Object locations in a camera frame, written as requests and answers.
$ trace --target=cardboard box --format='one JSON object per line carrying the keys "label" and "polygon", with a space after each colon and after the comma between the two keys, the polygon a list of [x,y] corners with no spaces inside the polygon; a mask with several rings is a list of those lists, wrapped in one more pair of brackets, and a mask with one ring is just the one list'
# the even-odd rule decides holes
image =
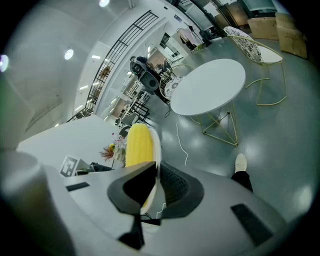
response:
{"label": "cardboard box", "polygon": [[304,34],[297,29],[294,19],[278,12],[275,17],[281,51],[306,59],[308,55]]}
{"label": "cardboard box", "polygon": [[279,39],[275,17],[251,18],[248,20],[248,24],[254,38]]}

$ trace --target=polished concrete floor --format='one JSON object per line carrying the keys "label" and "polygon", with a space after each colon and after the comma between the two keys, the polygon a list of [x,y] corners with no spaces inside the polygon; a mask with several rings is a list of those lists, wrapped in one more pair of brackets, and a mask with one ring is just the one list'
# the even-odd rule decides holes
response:
{"label": "polished concrete floor", "polygon": [[[281,52],[278,41],[259,41],[283,55],[287,98],[275,106],[256,106],[259,84],[244,87],[234,99],[237,147],[203,135],[200,126],[189,116],[180,117],[179,136],[188,153],[188,166],[221,176],[230,178],[237,155],[244,153],[254,194],[290,221],[309,208],[318,189],[320,74],[308,60]],[[254,63],[249,65],[248,59],[228,38],[192,54],[183,64],[198,67],[216,59],[241,63],[246,71],[246,85],[261,78],[261,68]],[[271,66],[269,71],[271,79],[265,81],[261,97],[264,103],[276,102],[284,95],[281,66]],[[165,118],[168,106],[155,95],[147,105],[151,109],[150,124],[160,136],[163,159],[173,166],[184,165],[186,154],[176,135],[179,115],[171,111]],[[212,114],[222,116],[222,112]],[[229,121],[228,116],[223,120],[231,132]],[[211,129],[212,133],[219,132],[218,127]]]}

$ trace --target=white sneaker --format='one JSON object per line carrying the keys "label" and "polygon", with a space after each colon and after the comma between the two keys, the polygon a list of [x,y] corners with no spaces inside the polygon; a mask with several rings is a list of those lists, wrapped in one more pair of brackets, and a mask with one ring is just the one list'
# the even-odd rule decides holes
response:
{"label": "white sneaker", "polygon": [[244,154],[238,154],[235,160],[235,173],[245,172],[247,169],[247,159]]}

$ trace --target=white round table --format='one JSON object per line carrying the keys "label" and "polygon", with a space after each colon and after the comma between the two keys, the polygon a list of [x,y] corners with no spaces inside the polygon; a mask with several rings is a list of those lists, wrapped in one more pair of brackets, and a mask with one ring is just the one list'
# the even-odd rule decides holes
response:
{"label": "white round table", "polygon": [[201,115],[233,100],[246,81],[244,67],[232,59],[209,61],[190,72],[171,98],[171,108],[184,116]]}

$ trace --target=black pants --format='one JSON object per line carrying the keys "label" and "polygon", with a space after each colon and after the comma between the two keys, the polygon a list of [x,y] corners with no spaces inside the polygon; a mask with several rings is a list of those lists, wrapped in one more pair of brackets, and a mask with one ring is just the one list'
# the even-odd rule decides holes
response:
{"label": "black pants", "polygon": [[238,182],[239,184],[241,184],[242,186],[244,186],[246,189],[250,190],[251,192],[253,192],[250,178],[249,178],[249,174],[246,171],[235,172],[234,175],[232,175],[231,179]]}

